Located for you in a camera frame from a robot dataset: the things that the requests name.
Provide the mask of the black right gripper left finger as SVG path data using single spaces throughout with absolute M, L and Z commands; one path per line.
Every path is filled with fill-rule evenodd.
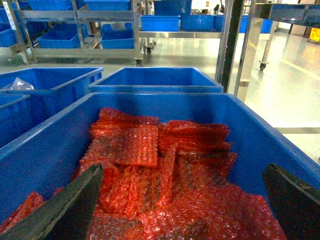
M 103 178 L 93 164 L 41 207 L 0 235 L 2 240 L 84 240 Z

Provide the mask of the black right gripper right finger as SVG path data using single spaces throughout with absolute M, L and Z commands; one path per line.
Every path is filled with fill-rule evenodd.
M 262 172 L 271 208 L 288 240 L 320 238 L 320 191 L 271 163 Z

